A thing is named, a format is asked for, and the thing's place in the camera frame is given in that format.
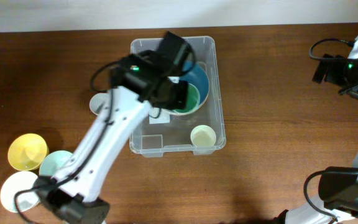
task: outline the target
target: wood grain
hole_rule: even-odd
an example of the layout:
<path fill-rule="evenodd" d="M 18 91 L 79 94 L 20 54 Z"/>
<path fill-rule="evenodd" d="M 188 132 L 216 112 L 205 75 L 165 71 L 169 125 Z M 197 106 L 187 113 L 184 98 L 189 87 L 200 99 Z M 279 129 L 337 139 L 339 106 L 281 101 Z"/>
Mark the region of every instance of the wood grain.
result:
<path fill-rule="evenodd" d="M 146 159 L 128 145 L 101 197 L 108 223 L 219 223 L 273 218 L 304 204 L 306 177 L 351 166 L 358 150 L 358 101 L 311 81 L 319 39 L 353 39 L 358 24 L 171 29 L 216 41 L 226 147 L 210 156 L 166 153 Z M 15 173 L 10 143 L 39 133 L 51 151 L 74 151 L 95 119 L 90 75 L 129 53 L 132 40 L 165 30 L 86 30 L 0 34 L 0 188 Z M 332 44 L 316 49 L 347 55 Z M 316 193 L 316 180 L 310 186 Z M 42 206 L 26 215 L 60 223 Z M 0 204 L 0 223 L 21 223 Z"/>

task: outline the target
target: light blue cup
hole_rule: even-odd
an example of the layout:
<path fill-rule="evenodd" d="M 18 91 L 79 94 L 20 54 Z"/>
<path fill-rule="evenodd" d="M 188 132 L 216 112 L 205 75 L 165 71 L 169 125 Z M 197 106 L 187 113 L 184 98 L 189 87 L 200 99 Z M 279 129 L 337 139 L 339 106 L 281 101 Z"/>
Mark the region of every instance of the light blue cup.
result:
<path fill-rule="evenodd" d="M 56 151 L 49 154 L 40 166 L 40 175 L 53 176 L 72 156 L 68 151 Z"/>

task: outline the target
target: transparent container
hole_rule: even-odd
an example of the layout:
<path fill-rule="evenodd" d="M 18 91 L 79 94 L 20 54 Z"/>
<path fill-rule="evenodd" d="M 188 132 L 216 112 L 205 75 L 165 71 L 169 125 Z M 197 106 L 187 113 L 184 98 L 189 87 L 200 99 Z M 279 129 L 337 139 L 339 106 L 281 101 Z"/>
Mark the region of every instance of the transparent container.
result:
<path fill-rule="evenodd" d="M 222 149 L 226 144 L 221 90 L 215 41 L 211 37 L 184 37 L 195 51 L 197 63 L 209 78 L 209 95 L 198 111 L 186 116 L 170 115 L 169 123 L 150 124 L 149 118 L 134 130 L 129 138 L 129 147 L 144 157 L 162 157 L 164 152 L 193 151 L 194 155 L 208 155 Z M 131 53 L 155 50 L 161 39 L 136 39 L 131 43 Z M 190 133 L 198 125 L 208 125 L 216 133 L 214 146 L 192 145 Z"/>

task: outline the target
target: green led light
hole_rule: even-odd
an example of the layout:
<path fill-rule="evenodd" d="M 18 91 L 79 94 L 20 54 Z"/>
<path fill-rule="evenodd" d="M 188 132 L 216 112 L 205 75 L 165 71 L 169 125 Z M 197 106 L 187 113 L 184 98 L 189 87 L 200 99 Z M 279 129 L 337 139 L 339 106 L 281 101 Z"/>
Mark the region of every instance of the green led light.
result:
<path fill-rule="evenodd" d="M 131 66 L 131 70 L 135 71 L 135 72 L 138 72 L 140 70 L 140 68 L 138 66 L 136 66 L 136 65 L 133 65 L 133 66 Z"/>

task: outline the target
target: yellow cup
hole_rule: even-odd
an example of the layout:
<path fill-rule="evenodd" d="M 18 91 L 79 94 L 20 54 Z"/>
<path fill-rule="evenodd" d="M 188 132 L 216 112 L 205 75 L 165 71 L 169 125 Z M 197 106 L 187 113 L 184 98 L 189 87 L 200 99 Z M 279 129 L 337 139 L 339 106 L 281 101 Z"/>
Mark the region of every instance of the yellow cup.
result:
<path fill-rule="evenodd" d="M 35 170 L 48 155 L 45 140 L 38 134 L 23 134 L 9 146 L 7 159 L 17 170 Z"/>

